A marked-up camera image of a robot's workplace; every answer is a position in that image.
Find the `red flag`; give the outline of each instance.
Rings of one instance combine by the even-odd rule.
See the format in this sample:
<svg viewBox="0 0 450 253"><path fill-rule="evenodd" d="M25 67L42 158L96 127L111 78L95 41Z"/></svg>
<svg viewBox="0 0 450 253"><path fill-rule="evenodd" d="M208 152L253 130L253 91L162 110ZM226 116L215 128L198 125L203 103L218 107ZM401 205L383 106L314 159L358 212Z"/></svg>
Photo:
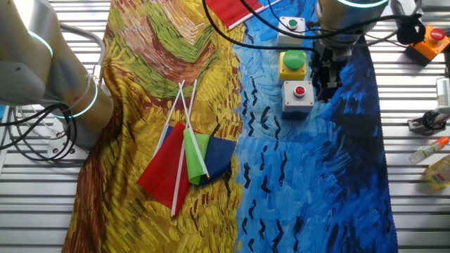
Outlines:
<svg viewBox="0 0 450 253"><path fill-rule="evenodd" d="M147 166L147 169L137 181L157 201L170 209L174 199L176 174L178 172L181 145L184 139L184 129L185 126L182 123L176 123L155 157ZM191 187L191 183L189 183L186 158L184 158L175 215L178 215L180 212L189 187Z"/></svg>
<svg viewBox="0 0 450 253"><path fill-rule="evenodd" d="M262 7L258 0L246 0L245 2L255 11ZM206 0L206 4L227 27L250 14L239 0Z"/></svg>

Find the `white flag stick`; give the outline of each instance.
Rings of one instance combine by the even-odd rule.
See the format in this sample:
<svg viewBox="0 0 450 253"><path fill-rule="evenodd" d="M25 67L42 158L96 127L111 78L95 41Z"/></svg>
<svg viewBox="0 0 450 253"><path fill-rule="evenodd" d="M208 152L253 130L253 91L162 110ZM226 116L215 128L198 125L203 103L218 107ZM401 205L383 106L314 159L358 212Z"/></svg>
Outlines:
<svg viewBox="0 0 450 253"><path fill-rule="evenodd" d="M174 104L172 105L172 109L170 109L169 117L167 118L166 124L164 125L164 129L162 129L160 140L157 142L156 149L155 149L155 152L153 153L152 159L155 157L156 153L162 146L162 142L164 141L164 137L166 136L167 129L169 128L169 122L170 122L170 119L172 118L172 114L175 111L175 105L178 102L178 97L180 96L180 94L181 94L181 91L178 90L178 94L176 95Z"/></svg>
<svg viewBox="0 0 450 253"><path fill-rule="evenodd" d="M186 107L186 102L184 101L184 95L183 95L183 92L181 92L181 101L183 101L184 112L185 112L186 114L188 114L188 109L187 109L187 107ZM206 169L205 161L203 160L202 153L200 152L200 149L199 149L199 147L198 147L197 141L196 141L196 139L195 139L194 131L192 130L192 124L191 124L191 121L190 121L189 117L186 118L186 126L187 126L187 125L189 125L189 127L188 127L188 132L189 132L189 135L190 135L191 138L192 138L192 141L193 141L193 144L194 144L194 150L195 150L195 153L196 153L197 156L198 156L198 159L200 160L200 165L202 166L203 173L205 173L205 174L206 174L206 177L207 177L208 179L210 179L210 174L208 173L208 170Z"/></svg>
<svg viewBox="0 0 450 253"><path fill-rule="evenodd" d="M274 4L279 3L281 0L276 0L275 2L271 3L271 5L273 6ZM258 9L255 10L256 13L260 13L263 10L267 9L269 6L262 6L259 7ZM240 25L241 23L245 22L247 19L253 17L253 13L248 13L245 17L241 18L240 20L234 22L232 25L230 25L230 27L228 27L228 29L232 30L233 28L236 28L238 25Z"/></svg>
<svg viewBox="0 0 450 253"><path fill-rule="evenodd" d="M193 107L193 98L195 95L195 88L197 86L197 79L195 80L194 83L194 90L192 91L192 97L191 97L191 104L190 104L190 108L189 108L189 117L191 116L191 112L192 112L192 107ZM178 91L178 94L182 93L183 90L180 89ZM174 197L172 199L172 210L170 212L170 216L174 217L175 216L175 212L176 212L176 202L178 201L178 193L179 193L179 189L180 189L180 179L181 179L181 170L183 169L183 160L184 160L184 141L181 144L181 152L180 152L180 159L178 161L178 171L176 172L176 183L175 183L175 190L174 190Z"/></svg>

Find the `painted cloth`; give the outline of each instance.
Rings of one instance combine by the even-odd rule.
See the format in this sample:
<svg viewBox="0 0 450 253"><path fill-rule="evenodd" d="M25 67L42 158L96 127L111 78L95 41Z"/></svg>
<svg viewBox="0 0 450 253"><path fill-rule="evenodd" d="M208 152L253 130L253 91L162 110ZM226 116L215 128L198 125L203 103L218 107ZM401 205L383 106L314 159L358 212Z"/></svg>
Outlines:
<svg viewBox="0 0 450 253"><path fill-rule="evenodd" d="M315 4L292 0L274 8L311 20ZM262 15L276 24L270 12ZM256 18L229 35L249 44L276 39ZM279 52L217 36L199 0L113 0L105 42L115 112L80 171L64 252L397 251L366 48L354 51L331 102L316 103L304 121L286 121ZM199 80L193 128L238 146L229 173L191 186L170 219L170 209L136 182L182 79L187 98ZM185 122L183 111L177 106L172 125Z"/></svg>

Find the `plastic bottle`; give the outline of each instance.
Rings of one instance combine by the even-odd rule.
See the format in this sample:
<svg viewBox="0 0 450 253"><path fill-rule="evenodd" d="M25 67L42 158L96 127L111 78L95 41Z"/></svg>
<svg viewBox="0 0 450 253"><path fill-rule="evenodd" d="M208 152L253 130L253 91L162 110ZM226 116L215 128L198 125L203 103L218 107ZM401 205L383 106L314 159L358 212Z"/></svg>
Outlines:
<svg viewBox="0 0 450 253"><path fill-rule="evenodd" d="M425 170L425 177L438 188L450 186L450 155L430 165Z"/></svg>
<svg viewBox="0 0 450 253"><path fill-rule="evenodd" d="M420 150L415 151L412 155L409 156L409 160L412 163L416 164L443 148L449 143L449 141L449 137L442 137L439 140L421 148Z"/></svg>

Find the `aluminum grid surface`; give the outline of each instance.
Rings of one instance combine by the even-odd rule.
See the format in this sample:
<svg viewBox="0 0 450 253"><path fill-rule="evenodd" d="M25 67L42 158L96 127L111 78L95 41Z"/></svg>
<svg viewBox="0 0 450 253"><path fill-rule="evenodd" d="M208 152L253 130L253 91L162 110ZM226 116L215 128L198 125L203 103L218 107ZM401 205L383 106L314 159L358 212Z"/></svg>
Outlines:
<svg viewBox="0 0 450 253"><path fill-rule="evenodd" d="M60 21L90 30L103 37L110 8L108 0L51 0ZM436 7L425 16L450 14L450 8ZM431 25L450 25L450 19ZM370 35L384 37L395 28L393 22L379 23ZM88 70L99 57L99 47L83 37L63 33L69 46ZM387 170L394 222L401 253L450 252L450 188L439 193L422 176L429 163L450 154L450 146L419 165L410 165L407 157L440 136L450 136L450 129L422 137L409 132L407 119L420 117L435 109L435 80L444 73L443 56L438 56L421 70L387 42L370 47L380 94L382 130L385 137ZM45 122L53 124L53 118ZM37 130L50 136L40 125ZM48 141L34 135L34 148L46 153ZM0 153L0 253L60 252L67 232L77 187L79 168L49 167L24 158L14 148Z"/></svg>

